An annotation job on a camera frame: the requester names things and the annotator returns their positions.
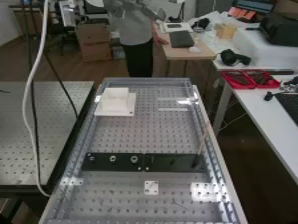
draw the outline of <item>clear acrylic enclosure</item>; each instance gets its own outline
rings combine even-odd
[[[135,93],[134,116],[93,115],[108,87]],[[198,100],[189,79],[105,80],[42,223],[242,223]]]

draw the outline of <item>white cable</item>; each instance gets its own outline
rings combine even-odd
[[[238,104],[238,103],[239,103],[239,101],[230,103],[230,105],[229,105],[227,108],[226,108],[226,111],[227,111],[235,104]]]
[[[243,113],[239,117],[237,117],[231,122],[229,122],[225,127],[219,130],[222,131],[231,123],[234,123],[235,121],[238,121],[243,116],[246,115],[246,113]]]
[[[211,11],[215,11],[215,7],[217,7],[217,0],[213,0],[213,7],[211,7]]]
[[[33,156],[34,156],[34,164],[36,164],[36,172],[34,172],[34,176],[36,176],[36,185],[37,188],[40,190],[40,193],[49,197],[49,195],[44,192],[42,188],[41,188],[41,184],[40,184],[40,178],[38,178],[38,173],[40,173],[40,167],[38,167],[38,160],[37,160],[37,149],[36,149],[36,144],[34,144],[34,134],[32,131],[32,128],[29,126],[29,122],[28,122],[28,118],[26,118],[26,101],[28,101],[28,95],[29,95],[29,88],[30,88],[30,84],[32,84],[32,80],[34,78],[34,74],[36,74],[36,70],[40,64],[40,60],[42,57],[42,52],[44,52],[44,45],[45,45],[45,37],[46,37],[46,26],[48,26],[48,2],[49,0],[44,1],[44,18],[42,18],[42,31],[41,31],[41,40],[40,40],[40,48],[38,48],[38,53],[37,53],[37,57],[34,60],[34,64],[30,70],[30,74],[25,83],[25,91],[24,91],[24,98],[22,98],[22,119],[24,119],[24,123],[25,123],[25,127],[29,131],[29,136],[30,136],[30,143],[32,143],[32,148],[33,148]]]

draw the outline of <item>computer screen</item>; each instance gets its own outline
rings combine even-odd
[[[106,10],[102,7],[93,6],[90,3],[84,0],[84,9],[85,14],[106,14]]]
[[[275,0],[235,0],[234,6],[259,13],[270,13],[274,10]]]

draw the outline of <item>cardboard box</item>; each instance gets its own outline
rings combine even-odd
[[[109,32],[105,24],[84,24],[77,26],[77,39],[85,62],[110,60]]]
[[[82,60],[85,62],[112,59],[109,43],[80,43],[80,47]]]
[[[223,24],[215,25],[217,37],[221,39],[233,39],[237,28],[234,26],[227,26]]]
[[[105,24],[82,24],[77,26],[77,38],[82,43],[109,42],[109,31]]]

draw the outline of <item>monitor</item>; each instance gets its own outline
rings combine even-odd
[[[267,14],[274,10],[275,4],[275,0],[235,0],[233,5],[237,8]]]

